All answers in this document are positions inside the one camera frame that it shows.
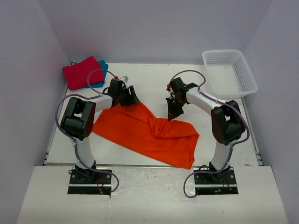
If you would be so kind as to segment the orange t shirt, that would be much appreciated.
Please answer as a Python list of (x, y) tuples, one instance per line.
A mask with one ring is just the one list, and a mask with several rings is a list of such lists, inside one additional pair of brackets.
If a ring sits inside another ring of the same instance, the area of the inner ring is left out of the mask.
[(192, 124), (157, 118), (143, 103), (101, 112), (93, 132), (168, 165), (191, 169), (199, 134)]

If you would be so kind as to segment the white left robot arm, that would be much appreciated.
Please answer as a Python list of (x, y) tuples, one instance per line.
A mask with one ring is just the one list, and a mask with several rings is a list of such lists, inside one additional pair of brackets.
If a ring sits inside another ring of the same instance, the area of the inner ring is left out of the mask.
[(93, 130), (95, 113), (117, 105), (128, 106), (139, 103), (133, 86), (128, 86), (128, 77), (113, 78), (107, 93), (87, 98), (79, 94), (69, 94), (64, 99), (68, 103), (61, 121), (56, 117), (58, 129), (72, 141), (77, 158), (76, 168), (86, 183), (93, 183), (97, 178), (89, 136)]

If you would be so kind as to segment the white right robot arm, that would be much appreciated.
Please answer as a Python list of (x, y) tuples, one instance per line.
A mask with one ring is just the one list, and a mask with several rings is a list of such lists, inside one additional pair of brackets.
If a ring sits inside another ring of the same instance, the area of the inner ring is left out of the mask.
[(249, 129), (236, 101), (226, 102), (201, 91), (194, 83), (185, 84), (175, 78), (167, 85), (170, 96), (166, 98), (168, 120), (184, 113), (184, 105), (195, 105), (211, 117), (212, 134), (216, 140), (215, 152), (209, 165), (209, 180), (220, 183), (229, 167), (232, 150), (236, 144), (249, 138)]

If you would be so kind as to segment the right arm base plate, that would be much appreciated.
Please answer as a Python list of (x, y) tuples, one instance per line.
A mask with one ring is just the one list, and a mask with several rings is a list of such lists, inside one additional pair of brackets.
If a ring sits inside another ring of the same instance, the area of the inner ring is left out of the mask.
[(195, 193), (201, 195), (237, 195), (238, 188), (232, 167), (219, 174), (195, 174)]

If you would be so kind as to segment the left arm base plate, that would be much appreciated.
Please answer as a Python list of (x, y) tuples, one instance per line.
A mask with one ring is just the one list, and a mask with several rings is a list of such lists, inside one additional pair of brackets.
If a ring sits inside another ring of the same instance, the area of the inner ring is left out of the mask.
[(111, 174), (93, 172), (77, 166), (69, 170), (68, 195), (111, 195)]

